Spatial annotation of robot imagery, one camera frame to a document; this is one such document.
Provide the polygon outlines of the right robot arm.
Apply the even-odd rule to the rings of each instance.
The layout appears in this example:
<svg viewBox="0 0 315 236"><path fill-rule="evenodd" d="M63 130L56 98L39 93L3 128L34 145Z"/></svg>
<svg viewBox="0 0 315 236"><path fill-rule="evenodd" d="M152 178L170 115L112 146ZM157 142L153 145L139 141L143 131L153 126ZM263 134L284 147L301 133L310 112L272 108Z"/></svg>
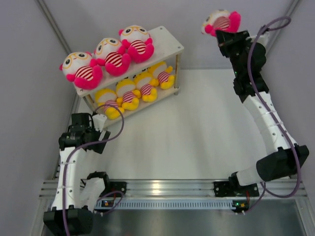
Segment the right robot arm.
<svg viewBox="0 0 315 236"><path fill-rule="evenodd" d="M229 188L235 195L242 195L248 185L297 174L309 156L307 146L298 145L284 127L260 74L266 63L267 37L264 33L253 45L254 38L246 30L237 33L216 31L220 52L232 64L234 91L253 117L267 154L253 166L229 177Z"/></svg>

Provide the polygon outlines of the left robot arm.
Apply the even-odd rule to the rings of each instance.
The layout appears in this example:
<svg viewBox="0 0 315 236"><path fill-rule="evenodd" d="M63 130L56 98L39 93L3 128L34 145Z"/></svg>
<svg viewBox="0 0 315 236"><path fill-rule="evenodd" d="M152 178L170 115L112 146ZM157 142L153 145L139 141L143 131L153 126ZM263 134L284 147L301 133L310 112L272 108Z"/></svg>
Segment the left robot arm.
<svg viewBox="0 0 315 236"><path fill-rule="evenodd" d="M106 172L96 170L92 153L101 154L110 136L103 127L105 115L72 114L72 124L59 137L60 175L51 209L43 222L55 236L89 234L93 227L93 209L99 196L111 191Z"/></svg>

